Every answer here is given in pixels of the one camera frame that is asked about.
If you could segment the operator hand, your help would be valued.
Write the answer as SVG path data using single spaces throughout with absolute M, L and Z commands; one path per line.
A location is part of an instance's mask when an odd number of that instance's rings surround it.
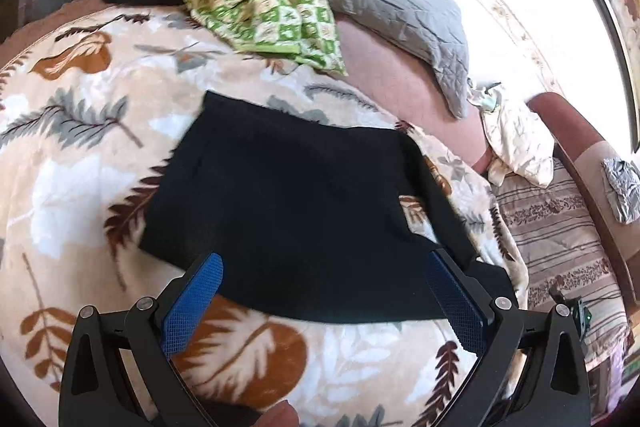
M 265 411 L 253 427 L 299 427 L 298 414 L 288 401 L 284 400 Z

